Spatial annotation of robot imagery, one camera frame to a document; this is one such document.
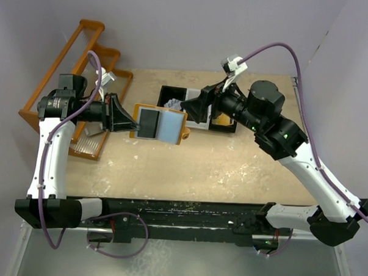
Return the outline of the yellow leather card holder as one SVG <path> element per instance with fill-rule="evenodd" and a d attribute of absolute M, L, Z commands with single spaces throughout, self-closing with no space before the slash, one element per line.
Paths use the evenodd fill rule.
<path fill-rule="evenodd" d="M 144 140 L 158 140 L 164 143 L 180 145 L 182 140 L 188 139 L 190 129 L 186 127 L 187 113 L 167 109 L 150 104 L 135 104 L 133 119 L 139 124 L 140 111 L 142 109 L 156 110 L 160 112 L 159 123 L 157 125 L 157 135 L 154 139 L 138 137 L 138 131 L 131 131 L 130 138 Z"/>

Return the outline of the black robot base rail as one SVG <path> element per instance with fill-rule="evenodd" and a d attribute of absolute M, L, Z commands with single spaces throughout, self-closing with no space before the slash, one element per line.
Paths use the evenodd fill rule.
<path fill-rule="evenodd" d="M 261 216 L 264 205 L 103 198 L 101 220 L 85 220 L 80 227 L 100 232 L 106 242 L 132 239 L 231 243 L 239 247 L 282 239 L 288 228 L 271 227 Z"/>

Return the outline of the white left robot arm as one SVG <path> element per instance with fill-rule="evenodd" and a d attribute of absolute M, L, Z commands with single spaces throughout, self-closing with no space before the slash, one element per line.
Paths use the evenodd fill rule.
<path fill-rule="evenodd" d="M 106 93 L 116 79 L 104 73 L 93 90 L 99 101 L 85 96 L 87 79 L 61 74 L 58 87 L 37 104 L 40 143 L 35 172 L 26 198 L 17 199 L 15 212 L 34 228 L 74 228 L 90 219 L 105 227 L 111 213 L 98 198 L 67 197 L 66 167 L 72 136 L 78 122 L 96 122 L 108 132 L 136 131 L 139 125 L 124 110 L 116 93 Z"/>

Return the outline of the black credit card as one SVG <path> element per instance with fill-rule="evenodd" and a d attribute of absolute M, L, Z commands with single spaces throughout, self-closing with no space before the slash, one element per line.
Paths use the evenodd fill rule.
<path fill-rule="evenodd" d="M 150 109 L 142 109 L 140 111 L 140 130 L 138 137 L 154 139 L 157 135 L 157 125 L 159 123 L 160 112 Z"/>

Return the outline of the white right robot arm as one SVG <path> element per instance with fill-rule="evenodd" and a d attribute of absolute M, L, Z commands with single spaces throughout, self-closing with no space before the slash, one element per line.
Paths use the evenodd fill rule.
<path fill-rule="evenodd" d="M 254 133 L 259 148 L 287 168 L 317 201 L 312 206 L 266 204 L 257 214 L 257 229 L 270 234 L 279 228 L 308 231 L 335 247 L 351 240 L 359 221 L 368 216 L 368 199 L 347 192 L 329 170 L 319 165 L 304 131 L 281 115 L 285 96 L 270 81 L 252 83 L 248 95 L 237 84 L 219 82 L 201 89 L 181 107 L 200 123 L 208 108 L 224 114 Z"/>

